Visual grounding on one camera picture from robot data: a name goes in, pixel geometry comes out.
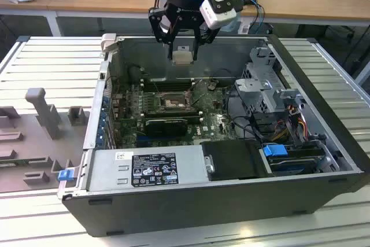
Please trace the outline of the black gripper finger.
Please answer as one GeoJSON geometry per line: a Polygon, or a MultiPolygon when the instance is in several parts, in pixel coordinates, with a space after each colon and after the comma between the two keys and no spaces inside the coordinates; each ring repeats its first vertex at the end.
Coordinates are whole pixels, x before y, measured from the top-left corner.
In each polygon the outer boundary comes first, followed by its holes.
{"type": "Polygon", "coordinates": [[[193,60],[197,60],[199,47],[207,43],[211,44],[217,35],[217,29],[208,28],[205,33],[201,33],[200,25],[197,23],[192,24],[192,28],[194,31],[193,60]]]}
{"type": "Polygon", "coordinates": [[[173,57],[173,42],[179,32],[179,15],[175,12],[175,7],[150,8],[148,18],[157,42],[168,45],[168,57],[173,57]],[[166,17],[169,21],[166,32],[161,28],[163,17],[166,17]]]}

